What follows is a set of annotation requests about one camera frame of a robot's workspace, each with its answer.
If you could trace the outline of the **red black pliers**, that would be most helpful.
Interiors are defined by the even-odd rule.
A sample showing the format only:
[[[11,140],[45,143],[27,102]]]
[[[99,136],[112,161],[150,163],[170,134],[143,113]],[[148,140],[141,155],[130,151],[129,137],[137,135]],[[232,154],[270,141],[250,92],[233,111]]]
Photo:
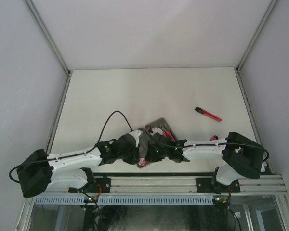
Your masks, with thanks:
[[[176,139],[170,130],[167,130],[162,124],[159,125],[159,128],[162,130],[164,137],[171,139],[173,142],[176,142]]]

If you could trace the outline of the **grey plastic tool case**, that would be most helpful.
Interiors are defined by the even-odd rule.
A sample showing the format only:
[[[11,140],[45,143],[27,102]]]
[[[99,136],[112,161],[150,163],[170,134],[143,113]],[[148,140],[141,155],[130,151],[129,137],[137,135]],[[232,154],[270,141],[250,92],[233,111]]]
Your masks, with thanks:
[[[177,141],[166,119],[160,118],[139,128],[139,157],[137,166],[143,168],[169,156],[170,147]]]

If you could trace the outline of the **black electrical tape roll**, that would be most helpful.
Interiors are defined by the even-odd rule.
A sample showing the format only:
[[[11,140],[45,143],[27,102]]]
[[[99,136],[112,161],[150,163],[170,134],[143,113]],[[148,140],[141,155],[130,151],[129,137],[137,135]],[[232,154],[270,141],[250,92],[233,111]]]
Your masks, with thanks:
[[[140,157],[139,160],[138,160],[138,162],[137,162],[137,166],[138,166],[139,168],[145,167],[147,164],[148,164],[148,162],[147,162],[146,159],[143,158],[143,157]]]

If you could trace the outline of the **red black utility knife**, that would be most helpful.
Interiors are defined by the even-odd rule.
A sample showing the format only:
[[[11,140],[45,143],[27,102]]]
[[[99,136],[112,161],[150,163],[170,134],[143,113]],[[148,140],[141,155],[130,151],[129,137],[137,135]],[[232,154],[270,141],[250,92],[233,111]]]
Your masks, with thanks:
[[[204,110],[204,109],[202,109],[200,107],[196,107],[195,111],[200,113],[200,114],[202,114],[202,115],[204,115],[204,116],[206,116],[206,117],[209,117],[209,118],[211,118],[211,119],[213,119],[213,120],[215,120],[217,122],[221,122],[222,121],[222,119],[219,118],[218,116],[216,116],[216,115],[214,115],[214,114],[212,114],[212,113],[210,113],[210,112],[208,112],[208,111],[206,111],[206,110]]]

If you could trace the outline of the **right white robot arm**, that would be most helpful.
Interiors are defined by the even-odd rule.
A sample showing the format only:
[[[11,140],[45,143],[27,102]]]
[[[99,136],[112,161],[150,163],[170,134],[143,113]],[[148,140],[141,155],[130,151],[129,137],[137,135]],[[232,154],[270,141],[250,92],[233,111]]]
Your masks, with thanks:
[[[240,178],[259,179],[263,162],[269,152],[245,136],[230,132],[224,139],[206,142],[176,140],[156,131],[148,131],[146,159],[153,163],[168,158],[176,163],[182,161],[223,160],[223,166],[214,170],[211,185],[216,194],[229,191]]]

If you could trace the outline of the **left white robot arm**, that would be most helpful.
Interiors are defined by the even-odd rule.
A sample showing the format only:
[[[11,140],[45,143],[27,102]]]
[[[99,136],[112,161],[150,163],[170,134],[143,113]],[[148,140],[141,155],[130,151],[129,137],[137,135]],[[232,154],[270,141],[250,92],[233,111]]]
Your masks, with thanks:
[[[64,154],[47,154],[39,149],[14,167],[24,198],[38,196],[48,189],[76,188],[92,192],[96,181],[91,168],[121,159],[128,164],[138,161],[141,131],[135,130],[118,139],[100,141],[93,147]]]

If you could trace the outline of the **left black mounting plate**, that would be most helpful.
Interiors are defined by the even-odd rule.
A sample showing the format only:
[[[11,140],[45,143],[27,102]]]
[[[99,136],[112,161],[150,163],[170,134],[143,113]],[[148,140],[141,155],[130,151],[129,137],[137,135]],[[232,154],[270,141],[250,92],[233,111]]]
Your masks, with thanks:
[[[102,190],[102,193],[110,193],[111,189],[111,178],[102,177],[96,178],[96,183],[93,185],[92,183],[87,183],[83,187],[83,191],[85,193],[99,193]]]

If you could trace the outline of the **black mounting plate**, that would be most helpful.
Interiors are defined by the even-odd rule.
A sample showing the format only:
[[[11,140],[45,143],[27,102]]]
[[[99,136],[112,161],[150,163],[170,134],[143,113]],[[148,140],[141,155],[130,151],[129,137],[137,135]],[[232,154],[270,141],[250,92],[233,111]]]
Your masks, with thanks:
[[[85,193],[99,193],[102,190],[102,193],[110,193],[111,189],[111,178],[102,177],[96,178],[96,183],[93,185],[92,183],[87,183],[83,187],[83,191]]]
[[[198,193],[222,194],[230,191],[233,193],[241,192],[238,180],[235,180],[230,185],[223,185],[218,182],[213,183],[211,177],[196,178],[196,187]]]

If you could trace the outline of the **red black bit holder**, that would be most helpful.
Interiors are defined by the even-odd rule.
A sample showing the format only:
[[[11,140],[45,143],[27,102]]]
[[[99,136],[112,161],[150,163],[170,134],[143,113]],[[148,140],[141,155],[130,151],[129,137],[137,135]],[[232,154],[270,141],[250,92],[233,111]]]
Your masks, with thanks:
[[[212,141],[212,140],[218,140],[218,139],[219,139],[219,137],[216,136],[216,135],[214,135],[214,136],[212,136],[212,137],[210,138],[211,141]]]

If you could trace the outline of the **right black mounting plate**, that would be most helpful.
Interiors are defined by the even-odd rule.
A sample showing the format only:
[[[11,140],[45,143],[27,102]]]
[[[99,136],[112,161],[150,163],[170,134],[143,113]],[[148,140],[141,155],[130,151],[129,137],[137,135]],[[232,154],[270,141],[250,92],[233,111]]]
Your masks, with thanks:
[[[235,180],[230,185],[223,185],[218,182],[213,183],[211,177],[196,178],[196,187],[198,193],[222,194],[230,191],[233,193],[241,192],[238,180]]]

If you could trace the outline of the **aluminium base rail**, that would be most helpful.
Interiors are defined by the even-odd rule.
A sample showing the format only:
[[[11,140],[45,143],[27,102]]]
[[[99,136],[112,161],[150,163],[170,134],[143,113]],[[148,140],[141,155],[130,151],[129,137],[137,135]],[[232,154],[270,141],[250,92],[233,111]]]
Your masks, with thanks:
[[[214,195],[215,193],[198,193],[196,178],[210,176],[111,176],[110,193],[103,195]],[[253,180],[241,178],[238,180],[241,195],[276,195],[287,194],[283,178],[280,175],[264,175]]]

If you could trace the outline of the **left aluminium frame post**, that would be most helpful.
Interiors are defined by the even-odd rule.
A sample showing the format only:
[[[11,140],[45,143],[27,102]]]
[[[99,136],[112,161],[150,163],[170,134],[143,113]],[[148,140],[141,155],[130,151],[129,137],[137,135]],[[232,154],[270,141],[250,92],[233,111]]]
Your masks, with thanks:
[[[31,14],[31,17],[33,18],[34,22],[36,23],[37,28],[41,32],[42,36],[44,37],[44,40],[48,44],[51,52],[55,56],[56,60],[60,64],[60,67],[62,68],[62,70],[65,74],[64,85],[62,88],[62,92],[60,94],[59,104],[58,104],[58,107],[56,109],[54,121],[53,121],[53,124],[51,127],[51,131],[50,131],[50,135],[49,135],[48,143],[47,143],[47,150],[50,150],[52,148],[52,145],[54,142],[54,138],[55,138],[56,131],[58,128],[58,124],[59,124],[59,119],[61,116],[61,112],[62,112],[63,105],[65,102],[66,94],[67,94],[67,90],[68,90],[69,83],[71,80],[71,70],[68,68],[66,62],[64,61],[64,58],[63,58],[62,54],[60,53],[59,48],[57,47],[53,37],[51,36],[44,20],[42,19],[36,5],[34,4],[34,1],[24,0],[23,3],[27,7],[27,10]]]

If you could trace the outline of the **aluminium frame post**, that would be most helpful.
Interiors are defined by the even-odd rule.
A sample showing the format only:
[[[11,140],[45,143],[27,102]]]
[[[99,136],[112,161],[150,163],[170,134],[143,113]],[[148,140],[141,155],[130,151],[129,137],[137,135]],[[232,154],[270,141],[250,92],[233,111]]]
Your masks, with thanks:
[[[62,112],[63,105],[65,102],[66,94],[67,94],[67,90],[68,90],[69,83],[71,80],[71,70],[68,68],[66,62],[64,61],[64,58],[63,58],[62,54],[60,53],[59,48],[57,47],[53,37],[51,36],[44,20],[42,19],[36,5],[34,4],[34,1],[24,0],[23,3],[27,7],[27,10],[31,14],[31,17],[33,18],[34,22],[36,23],[37,28],[41,32],[42,36],[44,37],[44,40],[48,44],[51,52],[55,56],[56,60],[60,64],[60,67],[62,68],[62,70],[65,74],[64,85],[62,88],[62,92],[60,94],[59,104],[58,104],[58,107],[56,109],[54,121],[53,121],[53,124],[51,127],[51,131],[50,131],[50,135],[49,135],[48,143],[47,143],[47,150],[50,150],[52,148],[52,145],[54,142],[54,138],[55,138],[56,131],[58,128],[58,124],[59,124],[59,119],[61,116],[61,112]]]
[[[278,5],[279,0],[271,0],[260,20],[260,22],[258,23],[238,65],[236,68],[234,68],[235,73],[236,73],[236,78],[239,84],[239,88],[243,97],[243,101],[245,104],[245,108],[247,110],[249,119],[250,119],[250,123],[251,123],[251,127],[253,130],[253,134],[255,136],[256,141],[259,144],[262,144],[262,139],[261,139],[261,134],[260,131],[258,129],[258,125],[257,125],[257,121],[253,112],[253,108],[251,106],[251,101],[250,101],[250,96],[248,94],[248,91],[246,89],[246,84],[244,83],[244,78],[243,78],[243,68],[246,64],[246,61],[248,60],[248,58],[250,57],[255,45],[257,44],[259,38],[261,37],[266,25],[268,24],[272,14],[274,13],[276,6]]]

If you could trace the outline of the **right aluminium frame post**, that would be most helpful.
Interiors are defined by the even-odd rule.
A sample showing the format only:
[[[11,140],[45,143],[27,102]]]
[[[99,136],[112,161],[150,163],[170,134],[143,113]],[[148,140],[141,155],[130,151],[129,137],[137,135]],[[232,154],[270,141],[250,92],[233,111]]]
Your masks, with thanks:
[[[260,131],[258,129],[258,125],[257,125],[257,121],[253,112],[253,108],[251,106],[251,101],[250,101],[250,96],[248,94],[248,91],[246,89],[246,84],[244,83],[244,78],[243,78],[243,68],[246,64],[246,61],[248,60],[248,58],[250,57],[255,45],[257,44],[259,38],[261,37],[266,25],[268,24],[272,14],[274,13],[276,6],[278,5],[279,0],[271,0],[260,20],[260,22],[258,23],[238,65],[236,68],[234,68],[235,73],[236,73],[236,78],[239,84],[239,88],[243,97],[243,101],[245,104],[245,108],[247,110],[249,119],[250,119],[250,123],[251,123],[251,127],[253,130],[253,134],[255,136],[256,141],[259,144],[262,144],[262,139],[261,139],[261,134]]]

